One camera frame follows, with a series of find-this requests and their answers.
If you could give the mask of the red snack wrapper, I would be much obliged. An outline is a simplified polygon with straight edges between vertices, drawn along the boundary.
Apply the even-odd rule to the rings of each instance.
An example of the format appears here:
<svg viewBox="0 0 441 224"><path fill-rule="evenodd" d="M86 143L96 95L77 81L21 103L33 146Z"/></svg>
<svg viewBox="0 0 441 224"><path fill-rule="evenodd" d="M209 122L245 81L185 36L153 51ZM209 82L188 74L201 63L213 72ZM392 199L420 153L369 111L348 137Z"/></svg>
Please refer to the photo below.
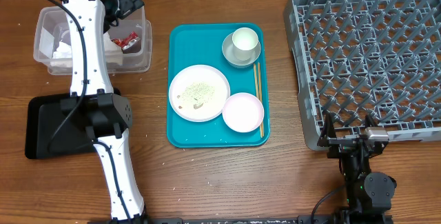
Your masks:
<svg viewBox="0 0 441 224"><path fill-rule="evenodd" d="M130 49L132 46L137 44L141 38L137 35L135 32L131 32L126 38L124 39L112 39L112 42L115 43L118 47L124 50Z"/></svg>

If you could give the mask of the white napkin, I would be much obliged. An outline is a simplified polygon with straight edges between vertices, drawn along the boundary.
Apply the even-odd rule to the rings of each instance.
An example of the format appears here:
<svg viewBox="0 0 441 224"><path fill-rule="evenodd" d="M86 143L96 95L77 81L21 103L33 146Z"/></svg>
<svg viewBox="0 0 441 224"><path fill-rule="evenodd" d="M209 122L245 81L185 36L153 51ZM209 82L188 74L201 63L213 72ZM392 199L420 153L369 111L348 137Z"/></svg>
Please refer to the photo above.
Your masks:
<svg viewBox="0 0 441 224"><path fill-rule="evenodd" d="M52 67L71 68L72 67L72 49L71 46L60 42L58 48L52 54L50 62Z"/></svg>
<svg viewBox="0 0 441 224"><path fill-rule="evenodd" d="M121 50L121 47L119 47L111 40L108 32L103 34L103 42L106 62L123 65L123 52Z"/></svg>

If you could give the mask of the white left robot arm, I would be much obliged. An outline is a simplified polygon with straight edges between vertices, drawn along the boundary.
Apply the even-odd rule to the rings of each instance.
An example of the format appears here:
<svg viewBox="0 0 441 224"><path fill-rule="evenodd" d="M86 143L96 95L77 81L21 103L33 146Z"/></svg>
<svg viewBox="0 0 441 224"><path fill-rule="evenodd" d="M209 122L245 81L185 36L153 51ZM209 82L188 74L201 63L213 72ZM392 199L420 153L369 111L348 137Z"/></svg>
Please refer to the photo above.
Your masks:
<svg viewBox="0 0 441 224"><path fill-rule="evenodd" d="M61 0L70 29L72 81L61 101L64 122L84 132L96 151L111 199L111 223L146 223L129 151L132 109L114 92L107 72L103 35L144 5L142 0Z"/></svg>

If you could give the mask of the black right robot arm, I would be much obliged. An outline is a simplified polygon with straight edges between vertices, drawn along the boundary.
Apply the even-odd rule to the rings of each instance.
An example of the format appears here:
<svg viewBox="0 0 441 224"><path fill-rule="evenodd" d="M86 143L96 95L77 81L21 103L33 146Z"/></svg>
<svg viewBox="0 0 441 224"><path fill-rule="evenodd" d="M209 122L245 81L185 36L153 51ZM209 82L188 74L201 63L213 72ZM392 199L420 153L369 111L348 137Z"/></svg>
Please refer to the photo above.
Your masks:
<svg viewBox="0 0 441 224"><path fill-rule="evenodd" d="M323 196L310 214L311 223L320 223L316 211L341 190L346 191L347 206L339 207L323 223L392 223L385 212L397 187L396 180L382 172L373 172L369 160L382 154L389 144L387 131L370 115L365 116L365 132L353 138L338 138L332 115L325 111L325 122L317 145L327 147L327 157L337 159L344 184Z"/></svg>

